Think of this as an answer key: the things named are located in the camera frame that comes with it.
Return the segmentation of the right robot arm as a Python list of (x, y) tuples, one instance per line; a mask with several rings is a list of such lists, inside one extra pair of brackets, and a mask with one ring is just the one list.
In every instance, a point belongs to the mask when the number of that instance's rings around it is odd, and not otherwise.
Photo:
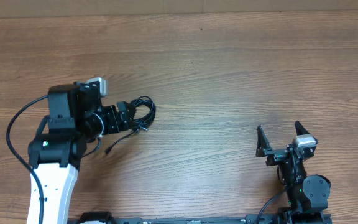
[[(304, 161), (314, 156), (318, 140), (303, 125), (295, 122), (296, 136), (284, 149), (270, 146), (261, 126), (257, 127), (257, 148), (255, 155), (266, 158), (267, 166), (277, 168), (277, 177), (283, 190), (274, 195), (260, 209), (256, 223), (331, 223), (328, 208), (331, 182), (323, 175), (308, 175)], [(281, 195), (288, 197), (288, 206), (281, 207), (276, 214), (263, 215), (265, 209)]]

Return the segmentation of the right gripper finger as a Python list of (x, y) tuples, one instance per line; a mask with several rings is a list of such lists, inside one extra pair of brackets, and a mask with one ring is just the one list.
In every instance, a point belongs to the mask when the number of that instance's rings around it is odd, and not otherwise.
[(266, 135), (262, 129), (262, 126), (257, 127), (257, 149), (255, 155), (257, 157), (265, 157), (269, 151), (272, 150)]
[(309, 134), (309, 132), (303, 127), (303, 125), (299, 121), (295, 121), (295, 129), (297, 136)]

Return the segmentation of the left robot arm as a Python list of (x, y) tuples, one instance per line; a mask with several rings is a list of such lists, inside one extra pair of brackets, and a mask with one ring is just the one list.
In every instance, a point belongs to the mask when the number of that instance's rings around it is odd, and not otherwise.
[(87, 145), (134, 127), (136, 108), (125, 101), (103, 106), (104, 80), (53, 86), (49, 114), (29, 144), (31, 178), (28, 223), (66, 223), (71, 195)]

